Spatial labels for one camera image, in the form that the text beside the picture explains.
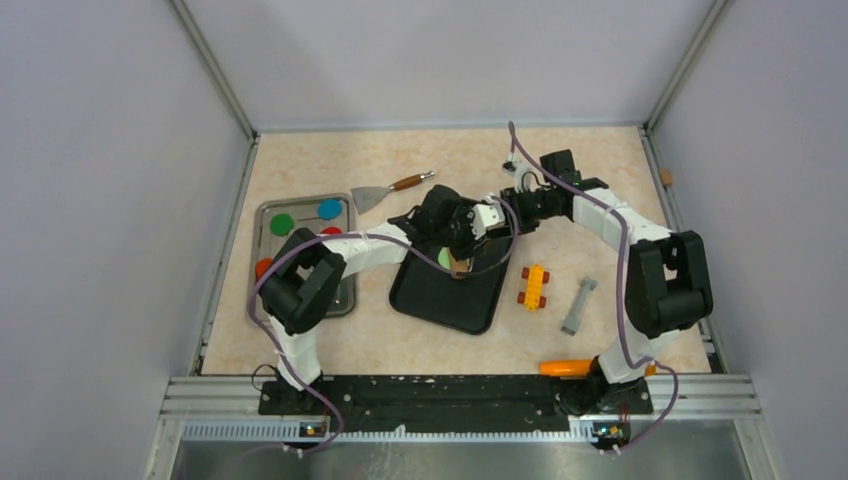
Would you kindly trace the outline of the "wooden dough roller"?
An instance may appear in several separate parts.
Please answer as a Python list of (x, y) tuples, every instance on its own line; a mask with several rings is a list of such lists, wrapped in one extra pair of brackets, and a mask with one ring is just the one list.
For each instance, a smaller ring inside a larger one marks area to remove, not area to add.
[(471, 271), (472, 262), (470, 259), (458, 260), (448, 253), (449, 269), (453, 279), (461, 280), (468, 276)]

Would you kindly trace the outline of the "black baking tray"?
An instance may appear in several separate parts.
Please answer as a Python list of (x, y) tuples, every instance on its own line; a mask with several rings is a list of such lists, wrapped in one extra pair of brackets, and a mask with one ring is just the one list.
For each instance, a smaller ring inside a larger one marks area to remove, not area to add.
[(509, 262), (509, 237), (487, 243), (473, 267), (480, 275), (454, 279), (409, 253), (389, 292), (391, 307), (404, 315), (469, 335), (491, 327)]

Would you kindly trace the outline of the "green dough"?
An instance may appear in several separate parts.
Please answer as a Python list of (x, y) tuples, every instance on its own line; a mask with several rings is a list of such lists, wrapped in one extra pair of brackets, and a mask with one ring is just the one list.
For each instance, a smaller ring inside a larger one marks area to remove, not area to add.
[(453, 267), (454, 260), (453, 260), (451, 253), (450, 253), (450, 250), (447, 247), (443, 247), (439, 250), (439, 253), (437, 255), (437, 261), (438, 261), (439, 265), (441, 267), (443, 267), (445, 270), (448, 270), (448, 271), (454, 270), (454, 267)]

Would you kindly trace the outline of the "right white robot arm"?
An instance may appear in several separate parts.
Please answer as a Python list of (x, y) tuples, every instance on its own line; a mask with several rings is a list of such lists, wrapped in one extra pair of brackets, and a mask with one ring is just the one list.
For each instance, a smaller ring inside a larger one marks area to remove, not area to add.
[(586, 385), (589, 404), (612, 412), (626, 400), (625, 384), (644, 377), (672, 341), (713, 312), (704, 241), (649, 220), (602, 180), (583, 178), (568, 150), (540, 160), (516, 159), (518, 151), (502, 165), (514, 185), (501, 196), (521, 230), (566, 217), (616, 251), (617, 334), (593, 359)]

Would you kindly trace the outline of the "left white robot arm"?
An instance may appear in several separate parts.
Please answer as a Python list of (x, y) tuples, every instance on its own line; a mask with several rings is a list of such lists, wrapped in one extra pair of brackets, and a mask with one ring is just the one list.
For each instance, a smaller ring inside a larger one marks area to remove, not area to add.
[(497, 199), (471, 200), (437, 185), (420, 205), (368, 230), (335, 235), (317, 235), (308, 228), (293, 232), (259, 275), (249, 298), (249, 307), (261, 307), (270, 319), (265, 331), (279, 358), (283, 401), (302, 414), (319, 404), (318, 325), (343, 280), (378, 266), (400, 264), (408, 254), (425, 259), (424, 251), (430, 247), (445, 247), (456, 264), (466, 265), (447, 268), (434, 262), (437, 271), (468, 277), (474, 256), (491, 233), (511, 222), (509, 209)]

